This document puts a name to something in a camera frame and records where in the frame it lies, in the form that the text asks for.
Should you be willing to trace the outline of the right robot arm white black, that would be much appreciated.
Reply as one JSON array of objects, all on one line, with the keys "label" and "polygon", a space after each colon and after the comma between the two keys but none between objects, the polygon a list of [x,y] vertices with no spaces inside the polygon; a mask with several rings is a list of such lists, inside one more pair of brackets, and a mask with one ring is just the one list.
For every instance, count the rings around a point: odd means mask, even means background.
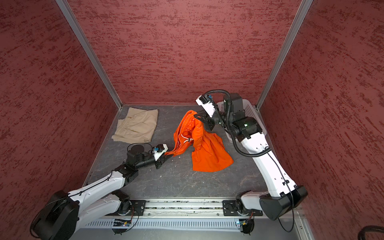
[{"label": "right robot arm white black", "polygon": [[304,186],[297,185],[279,163],[251,103],[237,93],[221,90],[223,101],[216,104],[214,93],[215,90],[208,91],[196,99],[203,111],[195,118],[209,130],[221,126],[237,153],[254,160],[268,188],[266,193],[249,191],[240,195],[238,210],[262,211],[270,220],[277,220],[298,207],[308,192]]}]

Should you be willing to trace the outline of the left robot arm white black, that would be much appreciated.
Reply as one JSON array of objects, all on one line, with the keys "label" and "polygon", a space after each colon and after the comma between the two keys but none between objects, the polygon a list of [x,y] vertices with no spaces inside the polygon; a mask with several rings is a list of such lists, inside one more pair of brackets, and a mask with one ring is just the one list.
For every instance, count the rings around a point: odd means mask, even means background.
[{"label": "left robot arm white black", "polygon": [[105,177],[77,190],[58,191],[38,212],[30,225],[30,235],[40,240],[68,240],[87,224],[109,214],[132,220],[141,215],[122,188],[131,183],[139,169],[159,169],[169,158],[168,146],[159,144],[150,150],[144,144],[131,144],[127,159]]}]

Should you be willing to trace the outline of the orange shorts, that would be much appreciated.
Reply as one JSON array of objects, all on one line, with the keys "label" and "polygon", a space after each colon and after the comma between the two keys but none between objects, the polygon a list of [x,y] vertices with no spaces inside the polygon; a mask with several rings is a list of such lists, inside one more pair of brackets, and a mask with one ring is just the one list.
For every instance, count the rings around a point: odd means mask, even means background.
[{"label": "orange shorts", "polygon": [[175,147],[166,155],[179,156],[190,146],[193,170],[196,172],[218,172],[231,166],[234,160],[226,151],[223,140],[217,134],[205,130],[201,121],[194,115],[197,112],[189,110],[182,118],[174,133]]}]

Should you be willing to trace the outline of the white plastic basket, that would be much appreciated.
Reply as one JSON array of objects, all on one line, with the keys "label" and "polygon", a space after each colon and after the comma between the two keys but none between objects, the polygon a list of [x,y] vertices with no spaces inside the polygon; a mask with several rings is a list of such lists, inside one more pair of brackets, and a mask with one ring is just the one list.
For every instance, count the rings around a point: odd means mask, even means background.
[{"label": "white plastic basket", "polygon": [[[217,103],[217,105],[218,105],[218,108],[220,111],[223,112],[225,110],[224,101]],[[258,122],[258,125],[262,129],[262,133],[266,136],[267,130],[266,130],[264,124],[262,123],[262,119],[259,116],[259,114],[257,113],[256,108],[251,104],[251,102],[249,100],[246,100],[246,99],[243,99],[243,108],[245,111],[245,116],[246,117],[252,117],[252,118],[256,119],[256,121]],[[228,133],[226,133],[226,136],[229,139],[230,143],[232,143],[233,141],[232,141],[230,135]]]}]

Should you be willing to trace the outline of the beige shorts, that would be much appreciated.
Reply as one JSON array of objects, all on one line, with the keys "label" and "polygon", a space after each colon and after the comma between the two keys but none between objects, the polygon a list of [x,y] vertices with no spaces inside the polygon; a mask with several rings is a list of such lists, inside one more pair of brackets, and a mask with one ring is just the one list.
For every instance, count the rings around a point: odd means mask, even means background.
[{"label": "beige shorts", "polygon": [[157,127],[158,116],[158,110],[130,107],[126,117],[118,120],[112,140],[128,144],[150,143]]}]

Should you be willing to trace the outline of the right corner aluminium post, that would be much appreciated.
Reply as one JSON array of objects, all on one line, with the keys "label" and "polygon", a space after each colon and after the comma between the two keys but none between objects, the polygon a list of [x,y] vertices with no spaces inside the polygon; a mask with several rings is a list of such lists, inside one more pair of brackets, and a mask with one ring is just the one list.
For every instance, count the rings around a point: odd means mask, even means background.
[{"label": "right corner aluminium post", "polygon": [[286,38],[283,42],[283,45],[281,47],[281,50],[277,56],[276,62],[271,70],[271,73],[267,79],[267,82],[263,88],[263,91],[261,93],[261,96],[259,97],[259,100],[256,105],[256,110],[259,112],[262,108],[262,105],[264,101],[266,100],[268,93],[280,71],[281,66],[284,63],[284,60],[304,22],[304,19],[313,3],[313,0],[302,0],[301,4],[299,5],[299,8],[297,10],[297,13],[293,19],[293,22],[290,26],[290,29],[286,35]]}]

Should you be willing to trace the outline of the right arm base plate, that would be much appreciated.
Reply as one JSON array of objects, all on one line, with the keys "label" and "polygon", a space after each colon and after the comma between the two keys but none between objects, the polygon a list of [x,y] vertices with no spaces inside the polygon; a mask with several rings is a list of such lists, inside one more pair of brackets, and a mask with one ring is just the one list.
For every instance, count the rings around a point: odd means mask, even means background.
[{"label": "right arm base plate", "polygon": [[223,213],[224,216],[242,216],[242,217],[261,217],[263,212],[260,210],[249,210],[239,200],[223,200]]}]

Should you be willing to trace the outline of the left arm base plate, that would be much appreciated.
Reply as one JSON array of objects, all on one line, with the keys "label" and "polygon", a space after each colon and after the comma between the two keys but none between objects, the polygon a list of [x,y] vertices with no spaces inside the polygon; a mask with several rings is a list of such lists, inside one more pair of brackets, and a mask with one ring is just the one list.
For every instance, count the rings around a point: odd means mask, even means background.
[{"label": "left arm base plate", "polygon": [[146,200],[123,200],[116,213],[120,216],[142,216]]}]

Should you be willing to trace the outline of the aluminium rail frame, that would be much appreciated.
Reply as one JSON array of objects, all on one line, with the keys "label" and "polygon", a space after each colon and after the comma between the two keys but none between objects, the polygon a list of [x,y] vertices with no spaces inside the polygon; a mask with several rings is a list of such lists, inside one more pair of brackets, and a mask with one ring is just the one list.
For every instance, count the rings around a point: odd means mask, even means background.
[{"label": "aluminium rail frame", "polygon": [[315,237],[302,208],[271,221],[263,214],[250,235],[237,221],[247,217],[223,213],[223,200],[231,198],[139,198],[146,200],[144,214],[134,216],[131,228],[122,235],[111,229],[118,216],[109,215],[86,225],[73,240],[313,240]]}]

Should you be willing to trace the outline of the left corner aluminium post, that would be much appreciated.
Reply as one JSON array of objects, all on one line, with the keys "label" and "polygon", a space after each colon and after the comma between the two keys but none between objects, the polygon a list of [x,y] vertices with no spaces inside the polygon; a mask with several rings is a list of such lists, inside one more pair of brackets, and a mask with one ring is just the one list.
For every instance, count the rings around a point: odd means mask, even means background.
[{"label": "left corner aluminium post", "polygon": [[87,39],[84,31],[82,30],[78,20],[75,17],[75,14],[73,13],[68,1],[65,0],[56,0],[56,3],[58,7],[60,8],[61,12],[63,13],[65,19],[69,23],[72,31],[74,32],[75,36],[77,37],[78,41],[80,42],[81,46],[83,47],[85,53],[87,54],[89,60],[91,61],[94,69],[96,70],[97,74],[101,78],[104,86],[106,87],[108,93],[112,97],[114,103],[116,104],[118,110],[120,111],[123,108],[123,102],[121,101],[120,97],[118,96],[115,88],[113,87],[113,84],[110,81],[110,78],[108,77],[106,71],[104,70],[99,58],[97,57],[95,51],[93,50],[89,40]]}]

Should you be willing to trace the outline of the corner aluminium post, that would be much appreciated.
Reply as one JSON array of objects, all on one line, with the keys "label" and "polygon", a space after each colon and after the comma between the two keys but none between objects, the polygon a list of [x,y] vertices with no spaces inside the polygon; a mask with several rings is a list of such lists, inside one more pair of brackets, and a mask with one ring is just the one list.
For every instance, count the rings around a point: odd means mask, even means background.
[{"label": "corner aluminium post", "polygon": [[89,60],[91,61],[94,69],[96,70],[97,74],[101,78],[104,86],[106,87],[108,93],[112,97],[114,103],[116,104],[118,110],[120,111],[123,108],[123,102],[121,101],[120,97],[118,96],[115,88],[113,87],[113,84],[110,81],[110,78],[108,77],[106,71],[104,70],[99,58],[97,57],[95,51],[93,50],[89,40],[87,39],[84,31],[82,30],[78,20],[75,17],[75,14],[73,13],[68,1],[65,0],[56,0],[56,3],[58,7],[60,8],[61,12],[63,13],[65,19],[69,23],[72,31],[74,32],[75,36],[77,37],[78,41],[80,42],[81,46],[83,47],[85,53],[87,54]]},{"label": "corner aluminium post", "polygon": [[301,4],[299,5],[299,8],[297,10],[297,13],[293,19],[293,22],[290,26],[290,29],[286,35],[286,38],[283,42],[283,45],[281,47],[281,50],[277,56],[276,62],[271,70],[271,73],[267,79],[267,82],[263,88],[263,91],[261,93],[261,96],[259,97],[259,100],[256,105],[256,110],[259,112],[262,108],[262,105],[264,101],[266,100],[268,93],[280,71],[281,66],[284,63],[284,60],[304,22],[304,19],[313,3],[313,0],[302,0]]}]

